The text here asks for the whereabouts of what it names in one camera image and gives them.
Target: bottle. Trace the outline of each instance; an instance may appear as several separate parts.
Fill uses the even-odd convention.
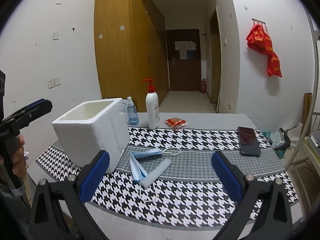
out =
[[[128,118],[129,118],[129,125],[137,125],[139,123],[137,108],[132,102],[132,97],[127,97],[128,99]]]
[[[146,96],[146,106],[148,113],[149,128],[153,130],[160,125],[159,99],[156,93],[156,88],[152,84],[152,78],[144,79],[143,81],[149,82],[148,94]]]

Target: yellow wooden cabinet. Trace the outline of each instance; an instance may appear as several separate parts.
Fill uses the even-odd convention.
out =
[[[95,0],[94,44],[102,98],[132,96],[146,111],[153,78],[159,103],[169,91],[164,16],[152,0]]]

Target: silver screw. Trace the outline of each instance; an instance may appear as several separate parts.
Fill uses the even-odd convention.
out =
[[[246,179],[247,181],[253,181],[253,180],[254,180],[254,176],[249,173],[249,174],[247,174],[247,175],[245,176],[245,179]]]
[[[282,184],[282,180],[281,179],[276,179],[276,184],[281,185]]]
[[[46,179],[41,179],[41,180],[39,181],[39,184],[40,184],[41,186],[43,186],[46,182],[47,182]]]
[[[74,174],[69,175],[68,176],[68,180],[69,181],[75,181],[76,180],[76,175],[74,175]]]

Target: wall switch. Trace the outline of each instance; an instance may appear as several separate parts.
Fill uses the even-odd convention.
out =
[[[61,85],[61,79],[60,79],[60,77],[54,78],[54,85],[55,85],[55,86]]]
[[[54,80],[53,80],[53,79],[48,79],[47,82],[48,82],[48,88],[49,88],[49,89],[55,87],[55,85],[54,85]]]
[[[59,33],[52,33],[52,39],[55,41],[55,40],[58,40],[59,39]]]

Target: door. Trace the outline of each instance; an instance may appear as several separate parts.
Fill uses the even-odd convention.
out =
[[[168,30],[167,47],[171,91],[200,91],[199,30]]]
[[[216,105],[218,113],[221,84],[221,43],[217,9],[210,19],[210,38],[212,50],[211,101]]]

